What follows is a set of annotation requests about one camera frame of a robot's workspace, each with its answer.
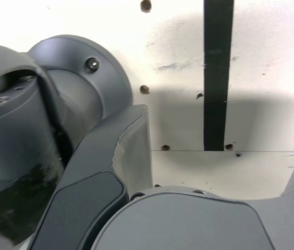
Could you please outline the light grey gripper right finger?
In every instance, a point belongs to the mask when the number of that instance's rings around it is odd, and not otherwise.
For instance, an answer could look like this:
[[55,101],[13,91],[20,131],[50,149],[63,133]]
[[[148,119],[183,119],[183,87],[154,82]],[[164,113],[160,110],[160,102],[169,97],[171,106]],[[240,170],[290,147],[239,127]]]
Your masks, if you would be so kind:
[[150,192],[115,213],[93,249],[294,249],[294,171],[279,197]]

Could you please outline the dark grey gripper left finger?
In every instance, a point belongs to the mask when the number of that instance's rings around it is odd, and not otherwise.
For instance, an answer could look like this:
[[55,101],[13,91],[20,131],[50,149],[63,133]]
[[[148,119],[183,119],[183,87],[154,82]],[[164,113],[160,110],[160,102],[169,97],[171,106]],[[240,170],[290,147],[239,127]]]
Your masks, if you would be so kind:
[[132,105],[105,118],[80,142],[29,249],[90,249],[130,197],[152,186],[148,108]]

